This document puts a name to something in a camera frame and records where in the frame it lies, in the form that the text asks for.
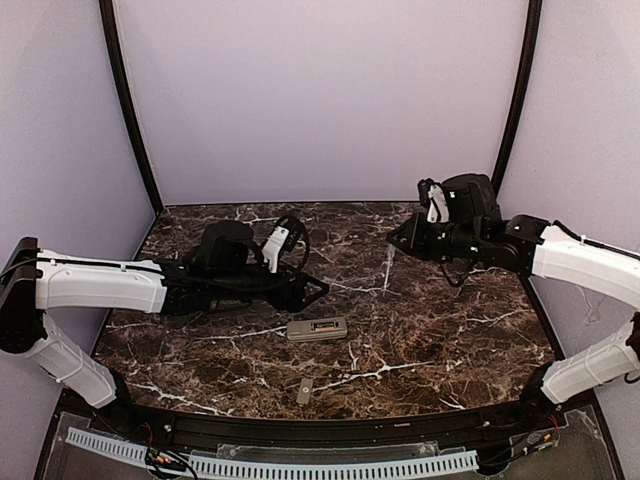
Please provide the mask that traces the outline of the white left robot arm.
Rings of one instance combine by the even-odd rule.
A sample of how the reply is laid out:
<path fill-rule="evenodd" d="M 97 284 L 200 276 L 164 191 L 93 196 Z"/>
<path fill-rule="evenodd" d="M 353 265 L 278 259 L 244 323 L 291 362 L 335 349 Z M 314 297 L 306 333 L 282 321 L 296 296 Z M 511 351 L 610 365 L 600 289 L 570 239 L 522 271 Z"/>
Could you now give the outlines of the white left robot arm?
<path fill-rule="evenodd" d="M 56 382 L 97 410 L 131 403 L 121 375 L 95 362 L 55 324 L 57 308 L 106 308 L 147 314 L 209 312 L 218 302 L 265 301 L 297 313 L 322 298 L 328 285 L 282 262 L 297 243 L 310 242 L 293 216 L 280 218 L 256 243 L 240 221 L 208 225 L 182 260 L 117 262 L 59 255 L 22 238 L 1 273 L 1 349 L 33 359 Z"/>

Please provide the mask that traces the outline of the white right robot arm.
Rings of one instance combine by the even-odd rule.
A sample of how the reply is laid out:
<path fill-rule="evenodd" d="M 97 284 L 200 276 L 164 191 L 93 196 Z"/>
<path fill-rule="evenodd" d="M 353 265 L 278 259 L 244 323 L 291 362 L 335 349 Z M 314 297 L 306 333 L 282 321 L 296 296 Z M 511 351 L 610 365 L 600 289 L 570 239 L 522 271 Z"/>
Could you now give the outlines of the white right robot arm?
<path fill-rule="evenodd" d="M 639 256 L 572 232 L 559 221 L 530 215 L 501 216 L 485 174 L 462 174 L 418 184 L 422 212 L 388 236 L 396 249 L 439 264 L 465 259 L 521 276 L 568 282 L 639 306 Z M 523 403 L 559 405 L 596 386 L 639 369 L 639 319 L 561 361 L 536 370 L 522 391 Z"/>

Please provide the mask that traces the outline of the clear handled screwdriver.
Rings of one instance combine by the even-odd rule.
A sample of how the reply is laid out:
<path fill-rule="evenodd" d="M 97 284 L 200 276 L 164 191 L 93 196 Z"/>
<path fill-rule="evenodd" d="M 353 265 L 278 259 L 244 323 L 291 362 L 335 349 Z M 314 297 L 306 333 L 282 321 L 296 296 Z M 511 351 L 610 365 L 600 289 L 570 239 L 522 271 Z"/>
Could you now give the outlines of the clear handled screwdriver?
<path fill-rule="evenodd" d="M 384 283 L 382 287 L 382 295 L 385 296 L 388 291 L 389 286 L 389 277 L 391 273 L 391 268 L 393 266 L 393 261 L 395 257 L 396 247 L 392 244 L 388 244 L 387 252 L 386 252 L 386 262 L 385 262 L 385 274 L 384 274 Z"/>

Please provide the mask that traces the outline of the white remote control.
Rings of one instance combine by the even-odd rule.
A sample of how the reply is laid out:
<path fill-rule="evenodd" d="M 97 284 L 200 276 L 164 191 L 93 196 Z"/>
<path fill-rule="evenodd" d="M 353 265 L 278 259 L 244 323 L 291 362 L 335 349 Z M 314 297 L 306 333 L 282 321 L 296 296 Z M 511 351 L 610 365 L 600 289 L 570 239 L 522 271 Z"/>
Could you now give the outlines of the white remote control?
<path fill-rule="evenodd" d="M 286 329 L 286 337 L 292 342 L 342 339 L 347 334 L 348 328 L 344 317 L 292 321 L 287 324 Z"/>

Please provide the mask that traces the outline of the grey battery cover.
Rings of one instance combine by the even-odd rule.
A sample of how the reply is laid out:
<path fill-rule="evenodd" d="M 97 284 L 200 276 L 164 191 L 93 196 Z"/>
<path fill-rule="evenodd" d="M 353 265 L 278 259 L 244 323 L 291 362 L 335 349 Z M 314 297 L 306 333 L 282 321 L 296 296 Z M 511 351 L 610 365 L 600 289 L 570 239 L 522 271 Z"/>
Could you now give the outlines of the grey battery cover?
<path fill-rule="evenodd" d="M 296 396 L 296 402 L 300 405 L 308 404 L 312 390 L 313 380 L 310 378 L 302 378 Z"/>

